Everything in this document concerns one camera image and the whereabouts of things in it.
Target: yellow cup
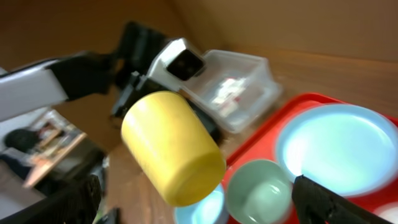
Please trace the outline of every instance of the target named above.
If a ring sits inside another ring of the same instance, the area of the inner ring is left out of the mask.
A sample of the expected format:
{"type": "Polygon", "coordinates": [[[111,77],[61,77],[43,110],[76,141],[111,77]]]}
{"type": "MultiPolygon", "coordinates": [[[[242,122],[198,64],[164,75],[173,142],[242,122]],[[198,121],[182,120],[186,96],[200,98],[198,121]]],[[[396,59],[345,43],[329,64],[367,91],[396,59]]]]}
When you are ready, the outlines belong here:
{"type": "Polygon", "coordinates": [[[226,164],[218,146],[180,95],[159,91],[127,112],[122,138],[163,199],[187,206],[210,194],[226,164]]]}

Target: camera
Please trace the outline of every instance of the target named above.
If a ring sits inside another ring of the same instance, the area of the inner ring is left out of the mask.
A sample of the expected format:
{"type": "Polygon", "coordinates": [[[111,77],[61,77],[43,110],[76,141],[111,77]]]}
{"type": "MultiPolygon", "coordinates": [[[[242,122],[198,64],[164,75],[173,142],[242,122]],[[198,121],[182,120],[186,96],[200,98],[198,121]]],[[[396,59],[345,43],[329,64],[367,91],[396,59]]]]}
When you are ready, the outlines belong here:
{"type": "Polygon", "coordinates": [[[153,60],[147,77],[172,91],[180,89],[181,82],[204,71],[205,60],[185,38],[170,41],[153,60]]]}

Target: light blue plate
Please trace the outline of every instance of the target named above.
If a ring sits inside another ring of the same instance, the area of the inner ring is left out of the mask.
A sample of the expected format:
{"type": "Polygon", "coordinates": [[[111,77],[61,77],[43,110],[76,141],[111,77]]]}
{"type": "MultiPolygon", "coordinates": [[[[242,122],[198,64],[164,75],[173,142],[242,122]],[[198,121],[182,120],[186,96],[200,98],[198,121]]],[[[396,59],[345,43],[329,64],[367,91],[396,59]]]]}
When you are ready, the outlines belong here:
{"type": "Polygon", "coordinates": [[[292,182],[303,174],[347,197],[379,189],[398,170],[397,128],[355,105],[325,105],[299,114],[283,128],[276,148],[292,182]]]}
{"type": "Polygon", "coordinates": [[[174,209],[176,224],[225,224],[228,218],[221,184],[200,202],[174,209]]]}

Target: white object in container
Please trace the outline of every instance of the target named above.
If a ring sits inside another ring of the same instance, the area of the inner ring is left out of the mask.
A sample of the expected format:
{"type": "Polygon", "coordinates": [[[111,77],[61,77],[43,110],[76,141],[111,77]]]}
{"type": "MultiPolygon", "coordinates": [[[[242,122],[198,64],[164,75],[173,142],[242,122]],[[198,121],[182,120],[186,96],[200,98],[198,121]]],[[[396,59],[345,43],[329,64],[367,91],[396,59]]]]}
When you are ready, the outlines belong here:
{"type": "Polygon", "coordinates": [[[224,50],[210,50],[203,58],[205,71],[182,82],[182,89],[231,133],[251,124],[282,91],[266,58],[224,50]]]}

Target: wooden table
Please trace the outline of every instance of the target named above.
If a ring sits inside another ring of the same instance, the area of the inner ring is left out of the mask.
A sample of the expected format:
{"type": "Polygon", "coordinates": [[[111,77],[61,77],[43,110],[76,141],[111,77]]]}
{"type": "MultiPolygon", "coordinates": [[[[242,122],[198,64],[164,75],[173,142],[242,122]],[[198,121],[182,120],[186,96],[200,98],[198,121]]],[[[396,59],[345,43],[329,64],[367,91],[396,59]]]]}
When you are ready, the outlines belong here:
{"type": "Polygon", "coordinates": [[[67,147],[59,149],[60,153],[57,154],[53,159],[36,159],[34,160],[35,165],[30,170],[25,182],[25,188],[34,187],[40,180],[42,180],[58,163],[62,161],[79,143],[86,138],[85,133],[81,133],[77,136],[67,147]]]}
{"type": "MultiPolygon", "coordinates": [[[[267,57],[284,94],[268,113],[241,134],[227,135],[221,145],[230,155],[276,108],[291,97],[315,91],[398,117],[398,63],[376,62],[282,50],[234,47],[267,57]]],[[[108,207],[121,208],[122,223],[173,223],[167,205],[123,145],[109,153],[108,207]]]]}

